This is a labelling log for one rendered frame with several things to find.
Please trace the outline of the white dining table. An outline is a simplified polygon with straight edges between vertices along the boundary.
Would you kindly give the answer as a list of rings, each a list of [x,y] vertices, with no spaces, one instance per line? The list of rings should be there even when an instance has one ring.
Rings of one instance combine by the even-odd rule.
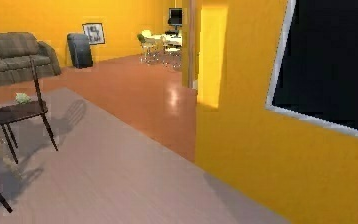
[[[156,34],[152,39],[157,43],[161,62],[165,65],[175,62],[181,56],[182,37],[170,34]]]

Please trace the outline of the green seat metal chair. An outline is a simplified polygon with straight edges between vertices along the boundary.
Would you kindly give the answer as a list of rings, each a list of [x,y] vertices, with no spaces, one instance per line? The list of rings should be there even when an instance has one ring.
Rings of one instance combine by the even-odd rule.
[[[137,39],[140,43],[140,47],[142,49],[141,53],[141,61],[147,64],[150,64],[152,61],[156,59],[156,44],[154,41],[149,41],[145,36],[141,33],[137,35]]]

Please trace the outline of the black television set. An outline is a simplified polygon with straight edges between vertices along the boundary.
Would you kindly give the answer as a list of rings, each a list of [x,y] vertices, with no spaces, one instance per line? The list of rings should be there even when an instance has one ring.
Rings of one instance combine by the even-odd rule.
[[[181,8],[170,8],[168,24],[171,26],[182,25],[182,9]]]

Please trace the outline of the dark grey bin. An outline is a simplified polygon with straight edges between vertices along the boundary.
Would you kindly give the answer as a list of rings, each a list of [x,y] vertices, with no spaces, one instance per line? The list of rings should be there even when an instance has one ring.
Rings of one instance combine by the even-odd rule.
[[[88,36],[80,33],[69,33],[67,44],[71,55],[71,61],[76,68],[93,66],[93,59]]]

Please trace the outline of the pale green crumpled object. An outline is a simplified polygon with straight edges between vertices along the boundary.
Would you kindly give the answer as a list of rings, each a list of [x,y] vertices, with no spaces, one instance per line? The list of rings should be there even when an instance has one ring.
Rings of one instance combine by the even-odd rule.
[[[18,104],[26,104],[31,101],[31,98],[26,93],[17,93],[15,100]]]

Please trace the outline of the white framed dark window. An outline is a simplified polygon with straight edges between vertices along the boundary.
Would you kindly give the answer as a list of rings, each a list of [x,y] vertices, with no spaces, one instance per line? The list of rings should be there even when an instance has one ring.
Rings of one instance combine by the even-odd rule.
[[[358,0],[286,0],[265,107],[358,137]]]

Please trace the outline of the dark wooden chair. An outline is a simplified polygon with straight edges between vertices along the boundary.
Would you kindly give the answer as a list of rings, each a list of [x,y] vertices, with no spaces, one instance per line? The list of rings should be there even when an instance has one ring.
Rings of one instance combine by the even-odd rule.
[[[54,139],[54,133],[46,118],[48,107],[46,102],[42,99],[39,79],[33,58],[30,58],[30,65],[37,99],[31,100],[28,103],[13,104],[9,106],[0,107],[0,127],[3,130],[10,153],[16,164],[18,164],[18,158],[14,148],[18,147],[18,144],[10,127],[12,123],[40,116],[43,120],[43,124],[45,125],[45,128],[48,132],[48,135],[55,150],[58,150]]]

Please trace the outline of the grey sofa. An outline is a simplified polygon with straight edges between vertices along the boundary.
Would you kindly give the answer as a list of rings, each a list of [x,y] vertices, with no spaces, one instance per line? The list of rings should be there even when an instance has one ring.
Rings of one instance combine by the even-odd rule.
[[[33,79],[31,62],[39,78],[61,74],[55,50],[29,32],[0,33],[0,87]]]

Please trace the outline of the framed wall picture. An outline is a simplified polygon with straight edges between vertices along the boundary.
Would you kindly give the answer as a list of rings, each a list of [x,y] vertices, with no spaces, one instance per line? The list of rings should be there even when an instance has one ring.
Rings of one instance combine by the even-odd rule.
[[[83,32],[88,36],[91,45],[104,44],[105,36],[101,23],[85,23],[82,25]]]

